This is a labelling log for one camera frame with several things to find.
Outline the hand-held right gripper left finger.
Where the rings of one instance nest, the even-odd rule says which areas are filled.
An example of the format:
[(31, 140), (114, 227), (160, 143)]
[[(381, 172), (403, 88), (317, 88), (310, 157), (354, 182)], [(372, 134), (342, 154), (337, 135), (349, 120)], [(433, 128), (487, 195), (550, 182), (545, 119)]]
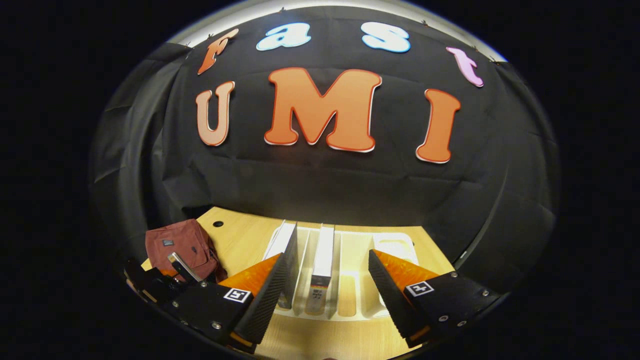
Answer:
[(167, 302), (167, 313), (215, 344), (254, 353), (265, 337), (288, 269), (281, 252), (219, 283), (188, 285)]

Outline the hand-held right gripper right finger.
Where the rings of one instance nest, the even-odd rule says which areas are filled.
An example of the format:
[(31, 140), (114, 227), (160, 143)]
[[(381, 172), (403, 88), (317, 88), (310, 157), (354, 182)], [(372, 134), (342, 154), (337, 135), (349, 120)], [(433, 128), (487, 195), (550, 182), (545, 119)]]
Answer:
[(368, 253), (368, 271), (409, 348), (455, 337), (501, 298), (460, 272), (439, 275), (377, 249)]

